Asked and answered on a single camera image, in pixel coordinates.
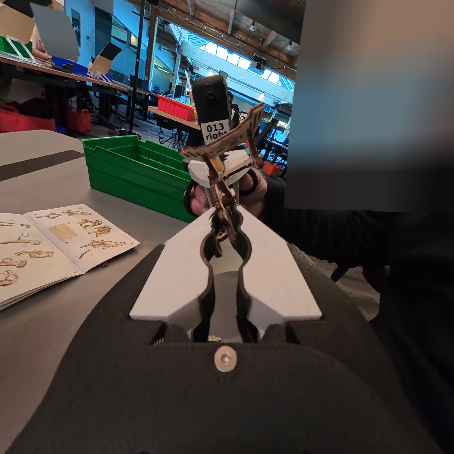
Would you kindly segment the person's black jacket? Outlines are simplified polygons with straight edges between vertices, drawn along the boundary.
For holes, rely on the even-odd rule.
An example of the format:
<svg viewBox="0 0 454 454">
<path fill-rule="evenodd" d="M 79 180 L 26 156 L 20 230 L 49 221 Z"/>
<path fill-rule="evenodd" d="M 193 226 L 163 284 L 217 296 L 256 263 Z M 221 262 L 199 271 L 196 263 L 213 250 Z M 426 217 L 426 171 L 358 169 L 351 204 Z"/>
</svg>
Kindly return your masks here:
<svg viewBox="0 0 454 454">
<path fill-rule="evenodd" d="M 395 213 L 372 320 L 413 408 L 444 453 L 454 435 L 453 214 Z"/>
</svg>

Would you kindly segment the cardboard flap box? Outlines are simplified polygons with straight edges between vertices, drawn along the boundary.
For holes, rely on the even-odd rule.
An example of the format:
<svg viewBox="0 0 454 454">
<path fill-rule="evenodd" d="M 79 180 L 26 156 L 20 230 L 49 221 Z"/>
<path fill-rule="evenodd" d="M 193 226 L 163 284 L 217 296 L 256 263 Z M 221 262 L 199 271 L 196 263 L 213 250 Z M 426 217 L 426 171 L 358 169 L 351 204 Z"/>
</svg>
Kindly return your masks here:
<svg viewBox="0 0 454 454">
<path fill-rule="evenodd" d="M 122 49 L 113 43 L 108 43 L 101 53 L 88 67 L 88 77 L 108 82 L 109 73 L 114 58 L 122 52 Z"/>
</svg>

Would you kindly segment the black pole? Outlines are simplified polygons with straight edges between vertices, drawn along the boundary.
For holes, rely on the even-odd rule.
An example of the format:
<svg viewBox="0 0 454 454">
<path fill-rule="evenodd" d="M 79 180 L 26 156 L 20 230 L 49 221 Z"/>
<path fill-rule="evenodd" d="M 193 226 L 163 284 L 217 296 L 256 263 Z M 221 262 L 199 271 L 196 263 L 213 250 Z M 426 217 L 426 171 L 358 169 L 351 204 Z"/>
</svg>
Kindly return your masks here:
<svg viewBox="0 0 454 454">
<path fill-rule="evenodd" d="M 144 19 L 145 19 L 145 9 L 146 9 L 146 1 L 142 0 L 141 3 L 140 3 L 140 20 L 139 20 L 138 45 L 137 45 L 136 58 L 135 58 L 135 72 L 134 72 L 134 78 L 133 78 L 133 92 L 132 92 L 131 108 L 130 108 L 130 115 L 129 115 L 129 134 L 130 135 L 134 134 L 134 132 L 133 132 L 133 128 L 134 128 L 134 112 L 135 112 L 135 102 L 136 102 L 137 91 L 138 91 L 140 54 L 141 54 L 142 35 L 143 35 Z"/>
</svg>

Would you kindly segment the person's right forearm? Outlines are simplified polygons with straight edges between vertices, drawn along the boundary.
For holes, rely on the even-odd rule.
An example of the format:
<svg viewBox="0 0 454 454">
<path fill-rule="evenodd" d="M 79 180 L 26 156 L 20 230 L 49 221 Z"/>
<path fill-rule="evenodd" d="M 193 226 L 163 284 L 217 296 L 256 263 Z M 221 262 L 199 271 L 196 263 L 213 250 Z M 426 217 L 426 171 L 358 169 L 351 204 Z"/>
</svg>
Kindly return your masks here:
<svg viewBox="0 0 454 454">
<path fill-rule="evenodd" d="M 387 265 L 395 213 L 285 207 L 285 186 L 266 186 L 259 215 L 265 225 L 309 256 L 348 268 Z"/>
</svg>

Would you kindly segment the green plastic bin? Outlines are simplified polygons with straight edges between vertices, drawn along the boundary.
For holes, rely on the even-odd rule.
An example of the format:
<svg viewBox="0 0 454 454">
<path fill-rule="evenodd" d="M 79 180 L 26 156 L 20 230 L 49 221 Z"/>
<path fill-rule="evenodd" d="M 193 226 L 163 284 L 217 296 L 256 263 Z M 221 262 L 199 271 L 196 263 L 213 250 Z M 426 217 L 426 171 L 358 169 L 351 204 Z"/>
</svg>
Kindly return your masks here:
<svg viewBox="0 0 454 454">
<path fill-rule="evenodd" d="M 191 176 L 178 151 L 137 135 L 81 140 L 92 189 L 191 223 L 183 196 Z"/>
</svg>

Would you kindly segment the red bag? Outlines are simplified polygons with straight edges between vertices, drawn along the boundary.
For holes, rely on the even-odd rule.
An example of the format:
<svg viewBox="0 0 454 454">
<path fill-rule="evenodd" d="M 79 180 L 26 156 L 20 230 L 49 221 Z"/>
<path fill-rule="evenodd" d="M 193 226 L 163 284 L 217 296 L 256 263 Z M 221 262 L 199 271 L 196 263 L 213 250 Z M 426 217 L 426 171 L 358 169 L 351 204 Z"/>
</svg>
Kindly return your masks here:
<svg viewBox="0 0 454 454">
<path fill-rule="evenodd" d="M 24 132 L 33 130 L 48 130 L 56 132 L 54 119 L 44 119 L 27 116 L 19 113 L 18 109 L 11 105 L 0 105 L 0 132 Z"/>
</svg>

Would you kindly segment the green white frame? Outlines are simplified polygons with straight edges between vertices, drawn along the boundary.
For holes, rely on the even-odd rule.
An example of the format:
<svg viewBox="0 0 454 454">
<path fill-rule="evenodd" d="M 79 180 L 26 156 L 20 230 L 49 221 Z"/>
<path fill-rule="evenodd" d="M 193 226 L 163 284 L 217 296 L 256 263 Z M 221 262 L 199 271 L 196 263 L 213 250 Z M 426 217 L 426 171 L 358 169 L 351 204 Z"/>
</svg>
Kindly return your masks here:
<svg viewBox="0 0 454 454">
<path fill-rule="evenodd" d="M 13 37 L 0 36 L 0 54 L 11 60 L 36 63 L 32 55 L 32 42 L 24 44 L 22 41 Z"/>
</svg>

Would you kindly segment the red canister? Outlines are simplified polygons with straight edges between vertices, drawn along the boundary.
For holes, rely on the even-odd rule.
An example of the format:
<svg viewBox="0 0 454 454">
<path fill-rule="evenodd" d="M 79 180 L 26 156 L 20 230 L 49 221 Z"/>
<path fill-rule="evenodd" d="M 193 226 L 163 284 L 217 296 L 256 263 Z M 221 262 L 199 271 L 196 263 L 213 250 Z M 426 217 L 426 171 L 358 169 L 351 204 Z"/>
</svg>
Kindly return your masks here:
<svg viewBox="0 0 454 454">
<path fill-rule="evenodd" d="M 67 129 L 79 134 L 92 132 L 92 117 L 88 109 L 77 109 L 68 107 L 67 109 Z"/>
</svg>

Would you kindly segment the wooden background table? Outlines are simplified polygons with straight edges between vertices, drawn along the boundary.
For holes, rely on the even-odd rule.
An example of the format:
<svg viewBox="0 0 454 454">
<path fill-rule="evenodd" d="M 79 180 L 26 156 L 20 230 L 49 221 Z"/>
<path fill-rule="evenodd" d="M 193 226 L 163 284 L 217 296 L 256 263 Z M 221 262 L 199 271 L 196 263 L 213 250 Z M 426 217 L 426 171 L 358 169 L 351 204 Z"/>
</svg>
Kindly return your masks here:
<svg viewBox="0 0 454 454">
<path fill-rule="evenodd" d="M 169 114 L 169 113 L 167 113 L 167 112 L 164 112 L 164 111 L 159 110 L 157 107 L 149 106 L 149 107 L 148 107 L 148 111 L 151 112 L 151 113 L 156 114 L 156 116 L 158 116 L 158 117 L 166 118 L 168 121 L 177 123 L 178 126 L 177 126 L 176 128 L 178 128 L 178 129 L 185 130 L 185 131 L 186 131 L 188 128 L 190 128 L 190 129 L 195 129 L 195 130 L 198 130 L 198 131 L 201 130 L 201 128 L 200 128 L 200 126 L 197 124 L 197 122 L 193 122 L 193 121 L 191 121 L 191 120 L 185 120 L 185 119 L 183 119 L 183 118 L 174 116 L 174 115 L 172 115 L 172 114 Z"/>
</svg>

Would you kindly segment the blue plastic bins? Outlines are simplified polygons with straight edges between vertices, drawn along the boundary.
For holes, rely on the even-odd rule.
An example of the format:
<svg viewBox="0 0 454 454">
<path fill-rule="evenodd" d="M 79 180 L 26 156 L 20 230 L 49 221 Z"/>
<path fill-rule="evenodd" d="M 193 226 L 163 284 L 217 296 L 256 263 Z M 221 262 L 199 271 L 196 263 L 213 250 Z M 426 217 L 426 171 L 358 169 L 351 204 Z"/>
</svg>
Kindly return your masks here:
<svg viewBox="0 0 454 454">
<path fill-rule="evenodd" d="M 70 74 L 75 74 L 82 77 L 88 77 L 88 68 L 80 65 L 77 62 L 63 59 L 60 57 L 52 57 L 52 65 L 57 70 L 67 72 Z"/>
</svg>

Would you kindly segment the wooden model frame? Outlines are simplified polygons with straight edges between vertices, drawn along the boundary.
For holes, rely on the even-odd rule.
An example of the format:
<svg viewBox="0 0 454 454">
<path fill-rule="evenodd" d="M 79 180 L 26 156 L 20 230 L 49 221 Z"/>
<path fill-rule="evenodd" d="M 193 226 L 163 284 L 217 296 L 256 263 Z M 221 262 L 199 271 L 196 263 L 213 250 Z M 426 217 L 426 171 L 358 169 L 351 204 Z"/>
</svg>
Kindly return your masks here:
<svg viewBox="0 0 454 454">
<path fill-rule="evenodd" d="M 254 141 L 254 134 L 259 128 L 264 113 L 264 103 L 253 106 L 249 114 L 232 131 L 225 133 L 212 142 L 199 147 L 185 147 L 179 154 L 187 159 L 205 162 L 209 170 L 212 199 L 215 215 L 218 217 L 220 227 L 216 234 L 215 256 L 222 256 L 220 243 L 229 239 L 236 249 L 236 230 L 232 221 L 235 201 L 235 192 L 229 188 L 223 179 L 225 154 L 233 150 L 245 149 L 254 161 L 254 167 L 263 168 L 262 156 L 258 153 Z"/>
</svg>

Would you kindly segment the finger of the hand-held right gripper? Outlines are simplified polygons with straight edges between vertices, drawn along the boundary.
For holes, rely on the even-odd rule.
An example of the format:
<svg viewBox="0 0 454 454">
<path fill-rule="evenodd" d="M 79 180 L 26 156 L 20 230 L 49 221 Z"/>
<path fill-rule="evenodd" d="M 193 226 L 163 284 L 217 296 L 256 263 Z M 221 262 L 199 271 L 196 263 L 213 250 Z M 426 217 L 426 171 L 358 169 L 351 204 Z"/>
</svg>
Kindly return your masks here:
<svg viewBox="0 0 454 454">
<path fill-rule="evenodd" d="M 223 161 L 223 179 L 229 188 L 235 192 L 236 204 L 240 203 L 239 180 L 247 173 L 249 168 L 254 167 L 254 161 L 245 149 L 233 150 L 225 154 Z"/>
<path fill-rule="evenodd" d="M 187 209 L 192 209 L 190 205 L 191 192 L 196 186 L 204 188 L 207 202 L 209 203 L 210 208 L 212 208 L 214 203 L 211 193 L 211 184 L 209 181 L 209 170 L 206 163 L 187 159 L 187 170 L 191 176 L 190 184 L 187 187 Z"/>
</svg>

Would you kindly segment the instruction booklet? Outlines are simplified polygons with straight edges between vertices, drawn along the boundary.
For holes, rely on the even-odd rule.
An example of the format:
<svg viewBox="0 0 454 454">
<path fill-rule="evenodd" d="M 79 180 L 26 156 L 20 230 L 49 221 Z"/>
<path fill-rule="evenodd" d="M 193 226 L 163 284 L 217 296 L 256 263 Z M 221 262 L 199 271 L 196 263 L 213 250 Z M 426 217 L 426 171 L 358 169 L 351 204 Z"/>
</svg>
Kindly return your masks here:
<svg viewBox="0 0 454 454">
<path fill-rule="evenodd" d="M 0 215 L 0 310 L 140 244 L 85 204 Z"/>
</svg>

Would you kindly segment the person's right hand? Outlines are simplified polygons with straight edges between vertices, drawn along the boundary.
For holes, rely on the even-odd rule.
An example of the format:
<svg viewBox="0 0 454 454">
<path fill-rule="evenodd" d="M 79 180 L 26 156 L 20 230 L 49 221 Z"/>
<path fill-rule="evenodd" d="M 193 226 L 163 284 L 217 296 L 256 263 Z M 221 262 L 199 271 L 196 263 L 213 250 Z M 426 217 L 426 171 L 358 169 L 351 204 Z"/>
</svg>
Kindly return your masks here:
<svg viewBox="0 0 454 454">
<path fill-rule="evenodd" d="M 237 183 L 240 205 L 258 217 L 264 207 L 267 192 L 266 180 L 257 169 L 251 167 Z M 197 183 L 192 186 L 188 185 L 184 193 L 184 201 L 186 211 L 196 217 L 201 216 L 210 208 L 205 188 Z"/>
</svg>

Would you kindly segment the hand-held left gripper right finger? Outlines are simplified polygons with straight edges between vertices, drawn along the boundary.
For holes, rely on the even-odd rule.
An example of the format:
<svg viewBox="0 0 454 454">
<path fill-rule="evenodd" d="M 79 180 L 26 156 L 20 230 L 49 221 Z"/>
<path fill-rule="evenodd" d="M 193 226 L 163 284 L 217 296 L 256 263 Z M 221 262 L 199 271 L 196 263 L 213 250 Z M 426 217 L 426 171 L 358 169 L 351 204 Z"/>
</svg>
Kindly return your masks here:
<svg viewBox="0 0 454 454">
<path fill-rule="evenodd" d="M 318 306 L 287 242 L 244 207 L 235 208 L 238 270 L 236 321 L 245 343 L 273 325 L 319 321 Z"/>
</svg>

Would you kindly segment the long work table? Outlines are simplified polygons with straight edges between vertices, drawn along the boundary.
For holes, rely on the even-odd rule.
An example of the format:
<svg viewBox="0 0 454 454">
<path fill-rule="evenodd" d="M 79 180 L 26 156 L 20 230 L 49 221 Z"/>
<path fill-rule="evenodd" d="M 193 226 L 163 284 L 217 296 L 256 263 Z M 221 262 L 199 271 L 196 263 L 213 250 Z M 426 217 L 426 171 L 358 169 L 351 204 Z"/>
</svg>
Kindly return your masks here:
<svg viewBox="0 0 454 454">
<path fill-rule="evenodd" d="M 133 93 L 133 88 L 128 85 L 116 81 L 109 82 L 106 78 L 99 80 L 69 73 L 59 67 L 52 66 L 50 61 L 46 60 L 20 59 L 10 54 L 1 53 L 0 62 L 1 70 L 5 76 L 12 79 L 69 88 L 76 88 L 77 82 L 85 82 L 88 84 L 88 88 L 92 88 L 95 91 L 108 93 L 117 90 L 128 95 Z"/>
</svg>

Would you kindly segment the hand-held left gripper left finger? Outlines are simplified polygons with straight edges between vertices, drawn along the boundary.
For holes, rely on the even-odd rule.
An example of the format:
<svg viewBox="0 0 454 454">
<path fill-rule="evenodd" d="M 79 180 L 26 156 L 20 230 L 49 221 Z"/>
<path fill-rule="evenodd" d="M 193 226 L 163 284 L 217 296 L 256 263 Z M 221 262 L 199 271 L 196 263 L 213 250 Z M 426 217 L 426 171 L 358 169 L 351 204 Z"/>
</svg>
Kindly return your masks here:
<svg viewBox="0 0 454 454">
<path fill-rule="evenodd" d="M 162 248 L 129 316 L 194 330 L 209 324 L 215 304 L 213 268 L 217 250 L 215 208 L 210 208 L 168 240 Z"/>
</svg>

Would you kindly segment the red plastic bin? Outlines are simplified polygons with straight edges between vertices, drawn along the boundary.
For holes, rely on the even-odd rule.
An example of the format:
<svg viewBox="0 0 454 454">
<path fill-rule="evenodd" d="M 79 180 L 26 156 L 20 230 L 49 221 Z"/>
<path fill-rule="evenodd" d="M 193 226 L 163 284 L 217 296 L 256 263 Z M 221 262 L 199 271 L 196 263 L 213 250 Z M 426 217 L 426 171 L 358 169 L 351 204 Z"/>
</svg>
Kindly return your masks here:
<svg viewBox="0 0 454 454">
<path fill-rule="evenodd" d="M 174 117 L 178 117 L 182 120 L 192 121 L 194 107 L 192 105 L 187 105 L 182 101 L 178 101 L 161 94 L 157 95 L 158 105 L 157 109 L 164 113 L 170 114 Z"/>
</svg>

